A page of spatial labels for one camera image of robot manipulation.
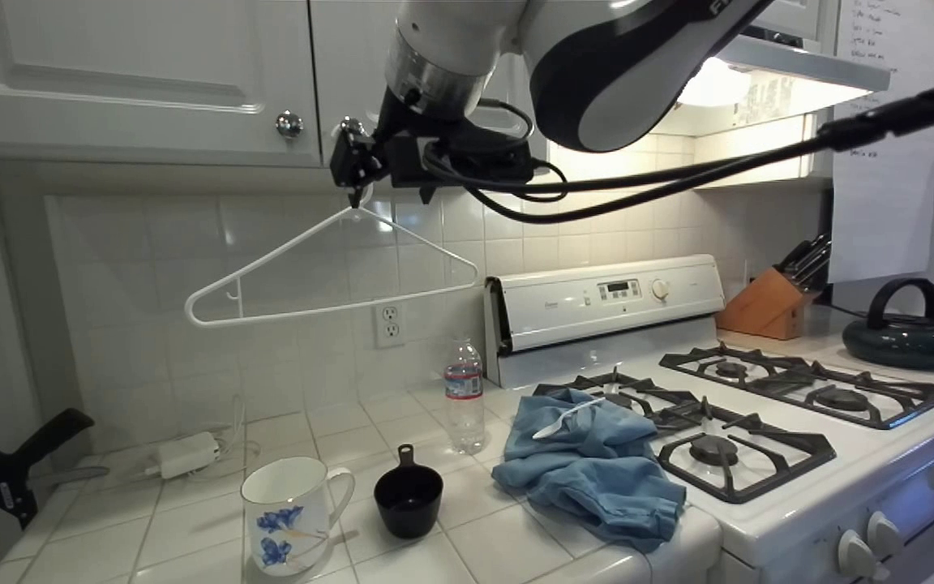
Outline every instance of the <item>black tea kettle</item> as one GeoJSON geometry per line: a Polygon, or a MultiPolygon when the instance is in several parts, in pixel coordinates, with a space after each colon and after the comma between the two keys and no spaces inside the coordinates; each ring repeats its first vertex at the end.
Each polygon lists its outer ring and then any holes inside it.
{"type": "Polygon", "coordinates": [[[896,278],[870,303],[867,320],[853,320],[842,331],[848,350],[858,361],[934,371],[934,282],[896,278]],[[892,295],[906,285],[920,287],[925,313],[884,313],[892,295]]]}

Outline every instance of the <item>crumpled towel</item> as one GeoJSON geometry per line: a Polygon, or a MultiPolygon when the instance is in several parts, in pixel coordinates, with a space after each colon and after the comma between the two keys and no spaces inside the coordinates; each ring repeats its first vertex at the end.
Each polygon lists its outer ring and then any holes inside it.
{"type": "Polygon", "coordinates": [[[673,536],[688,491],[665,480],[651,459],[650,417],[598,401],[568,414],[557,434],[533,438],[563,408],[590,400],[576,388],[523,397],[494,480],[510,496],[524,492],[534,509],[576,519],[602,542],[651,551],[673,536]]]}

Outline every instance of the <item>blue floral mug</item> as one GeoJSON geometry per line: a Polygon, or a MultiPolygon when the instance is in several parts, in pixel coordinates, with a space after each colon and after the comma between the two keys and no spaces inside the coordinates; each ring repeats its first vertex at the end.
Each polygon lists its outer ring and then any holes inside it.
{"type": "Polygon", "coordinates": [[[251,557],[272,578],[303,573],[332,549],[356,476],[316,458],[283,458],[243,480],[251,557]]]}

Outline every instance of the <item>wire hanger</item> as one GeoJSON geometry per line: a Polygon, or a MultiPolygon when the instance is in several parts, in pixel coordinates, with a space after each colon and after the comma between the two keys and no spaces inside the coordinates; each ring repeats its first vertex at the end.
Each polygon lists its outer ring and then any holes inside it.
{"type": "Polygon", "coordinates": [[[308,319],[308,313],[332,313],[332,311],[350,311],[350,307],[371,307],[371,306],[385,306],[385,303],[410,303],[410,299],[431,299],[431,295],[448,295],[448,291],[464,291],[464,287],[475,287],[476,285],[476,262],[471,262],[468,256],[453,253],[453,248],[445,248],[441,244],[414,233],[414,231],[405,231],[400,226],[396,219],[377,213],[366,207],[366,202],[373,198],[373,187],[361,198],[361,205],[350,205],[350,207],[341,207],[338,213],[310,222],[308,231],[296,233],[291,239],[272,246],[270,253],[255,256],[254,262],[206,282],[203,287],[190,291],[185,299],[185,319],[197,328],[234,328],[234,323],[263,323],[263,320],[285,320],[285,319],[308,319]],[[427,248],[462,262],[471,269],[471,282],[462,282],[462,285],[441,285],[441,287],[421,287],[421,291],[405,291],[405,295],[382,295],[382,299],[366,299],[366,303],[348,303],[348,306],[325,306],[325,307],[305,307],[305,311],[272,311],[272,313],[245,313],[245,306],[243,306],[243,278],[258,273],[263,265],[270,265],[272,258],[280,258],[283,253],[289,253],[291,246],[303,246],[305,239],[310,239],[316,233],[328,231],[332,222],[345,219],[345,217],[356,217],[356,213],[366,213],[373,217],[377,222],[385,222],[393,233],[405,233],[410,239],[414,244],[424,244],[427,248]],[[224,299],[229,299],[238,306],[238,313],[234,319],[201,319],[197,313],[197,303],[222,291],[224,299]]]}

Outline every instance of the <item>gas stove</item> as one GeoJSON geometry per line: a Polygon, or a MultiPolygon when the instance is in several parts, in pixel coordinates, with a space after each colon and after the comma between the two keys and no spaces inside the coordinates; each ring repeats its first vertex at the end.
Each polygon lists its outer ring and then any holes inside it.
{"type": "Polygon", "coordinates": [[[651,458],[688,485],[681,522],[721,522],[706,579],[934,570],[931,376],[721,343],[710,256],[490,278],[483,299],[495,386],[576,386],[655,423],[651,458]]]}

